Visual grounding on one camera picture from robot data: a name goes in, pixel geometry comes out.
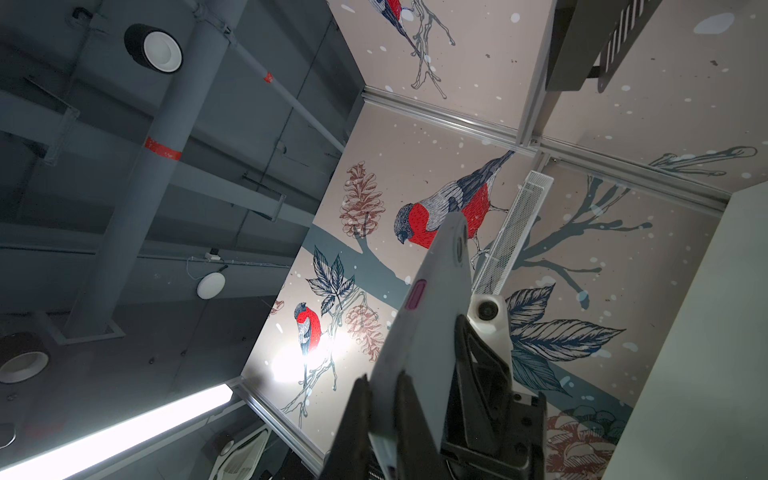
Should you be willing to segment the round ceiling spotlight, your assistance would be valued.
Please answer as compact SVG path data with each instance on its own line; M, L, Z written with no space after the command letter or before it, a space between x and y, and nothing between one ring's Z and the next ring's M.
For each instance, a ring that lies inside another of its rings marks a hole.
M183 51L165 30L133 24L124 33L124 46L139 65L162 74L173 74L183 65Z

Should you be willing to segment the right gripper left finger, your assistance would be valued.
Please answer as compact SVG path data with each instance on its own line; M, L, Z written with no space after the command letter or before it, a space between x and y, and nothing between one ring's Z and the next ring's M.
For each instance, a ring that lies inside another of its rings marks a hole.
M355 380L320 480L369 478L371 389L366 375Z

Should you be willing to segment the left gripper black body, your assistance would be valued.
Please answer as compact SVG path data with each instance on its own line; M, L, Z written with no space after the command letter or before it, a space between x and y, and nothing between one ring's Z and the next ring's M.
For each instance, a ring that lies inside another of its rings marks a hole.
M450 392L441 456L452 479L543 479L547 398L503 391L489 408Z

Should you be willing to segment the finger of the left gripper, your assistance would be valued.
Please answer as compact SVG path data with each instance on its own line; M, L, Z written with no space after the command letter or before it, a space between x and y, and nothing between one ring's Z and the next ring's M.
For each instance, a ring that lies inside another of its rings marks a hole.
M454 330L455 373L452 386L452 435L469 449L494 456L501 450L509 417L512 390L489 379L475 364L470 347L482 345L469 322L460 315Z

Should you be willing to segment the black wall basket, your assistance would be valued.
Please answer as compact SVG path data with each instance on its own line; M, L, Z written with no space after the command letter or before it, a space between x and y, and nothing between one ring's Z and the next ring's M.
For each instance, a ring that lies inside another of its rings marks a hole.
M545 90L578 91L594 79L604 92L660 0L556 1Z

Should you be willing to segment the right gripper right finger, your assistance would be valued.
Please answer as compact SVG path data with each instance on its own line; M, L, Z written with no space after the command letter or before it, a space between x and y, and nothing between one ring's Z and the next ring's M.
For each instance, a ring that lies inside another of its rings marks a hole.
M397 378L394 419L397 435L396 478L449 479L417 398L412 379L404 371Z

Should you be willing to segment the black phone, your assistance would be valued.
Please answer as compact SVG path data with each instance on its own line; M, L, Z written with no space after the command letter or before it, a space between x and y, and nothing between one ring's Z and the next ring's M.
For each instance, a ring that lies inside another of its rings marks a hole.
M402 371L412 379L439 452L456 363L455 323L467 313L471 298L467 237L464 216L448 214L374 366L369 438L386 479L397 479L394 407Z

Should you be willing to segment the grey ceiling pipe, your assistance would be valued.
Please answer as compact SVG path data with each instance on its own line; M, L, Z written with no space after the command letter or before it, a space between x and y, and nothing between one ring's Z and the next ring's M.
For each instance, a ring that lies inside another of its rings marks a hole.
M207 1L140 148L86 281L63 328L67 338L101 335L120 299L219 67L246 0Z

